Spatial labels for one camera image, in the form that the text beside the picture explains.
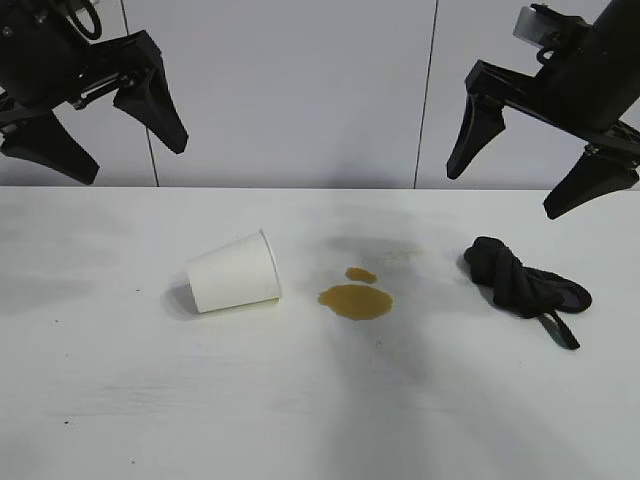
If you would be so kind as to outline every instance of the white tabletop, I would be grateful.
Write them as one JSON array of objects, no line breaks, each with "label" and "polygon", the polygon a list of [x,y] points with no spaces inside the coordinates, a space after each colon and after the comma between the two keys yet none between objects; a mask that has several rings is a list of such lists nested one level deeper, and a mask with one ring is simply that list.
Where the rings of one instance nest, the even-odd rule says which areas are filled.
[{"label": "white tabletop", "polygon": [[[0,190],[0,478],[638,478],[640,194]],[[278,304],[193,315],[184,264],[263,228]],[[587,287],[582,348],[495,310],[475,237]],[[364,266],[394,310],[317,303]]]}]

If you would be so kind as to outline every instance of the cup rim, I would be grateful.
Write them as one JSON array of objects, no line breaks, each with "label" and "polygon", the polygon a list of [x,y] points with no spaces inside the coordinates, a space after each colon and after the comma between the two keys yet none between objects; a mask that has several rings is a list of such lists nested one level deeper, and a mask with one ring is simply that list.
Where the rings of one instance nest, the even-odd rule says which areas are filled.
[{"label": "cup rim", "polygon": [[267,246],[267,250],[269,251],[269,256],[271,257],[271,267],[273,268],[273,273],[276,277],[276,284],[278,285],[278,296],[282,298],[282,284],[280,283],[280,275],[278,274],[278,264],[276,263],[276,256],[273,253],[273,248],[271,248],[271,244],[269,243],[269,239],[267,235],[264,233],[264,230],[259,230],[260,235],[264,240],[265,245]]}]

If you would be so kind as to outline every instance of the crumpled black fabric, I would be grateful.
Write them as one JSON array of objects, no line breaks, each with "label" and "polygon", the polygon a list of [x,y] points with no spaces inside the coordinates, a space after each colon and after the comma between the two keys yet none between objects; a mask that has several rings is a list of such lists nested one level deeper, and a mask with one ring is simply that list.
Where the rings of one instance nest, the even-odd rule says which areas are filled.
[{"label": "crumpled black fabric", "polygon": [[567,348],[580,348],[578,340],[557,311],[579,313],[591,306],[589,292],[552,272],[525,267],[497,238],[478,237],[464,254],[473,283],[493,287],[496,306],[524,318],[550,315]]}]

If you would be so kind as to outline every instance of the spilled liquid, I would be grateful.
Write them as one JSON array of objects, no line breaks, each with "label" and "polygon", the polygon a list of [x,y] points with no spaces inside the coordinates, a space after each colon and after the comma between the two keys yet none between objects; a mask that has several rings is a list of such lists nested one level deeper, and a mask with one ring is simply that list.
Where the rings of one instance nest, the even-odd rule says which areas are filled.
[{"label": "spilled liquid", "polygon": [[[350,268],[347,278],[353,281],[375,283],[378,277],[360,268]],[[368,285],[336,285],[320,294],[318,303],[333,310],[337,315],[351,320],[373,320],[389,313],[393,308],[393,297]]]},{"label": "spilled liquid", "polygon": [[368,272],[364,268],[352,267],[347,270],[345,275],[349,280],[353,280],[354,282],[373,284],[378,281],[378,276],[375,273]]}]

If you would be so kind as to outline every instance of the paper cup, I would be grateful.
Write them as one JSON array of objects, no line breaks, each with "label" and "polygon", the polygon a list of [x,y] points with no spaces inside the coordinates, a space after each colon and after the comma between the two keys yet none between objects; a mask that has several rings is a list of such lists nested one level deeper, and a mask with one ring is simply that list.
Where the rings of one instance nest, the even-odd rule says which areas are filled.
[{"label": "paper cup", "polygon": [[273,252],[262,230],[189,262],[200,313],[280,298]]}]

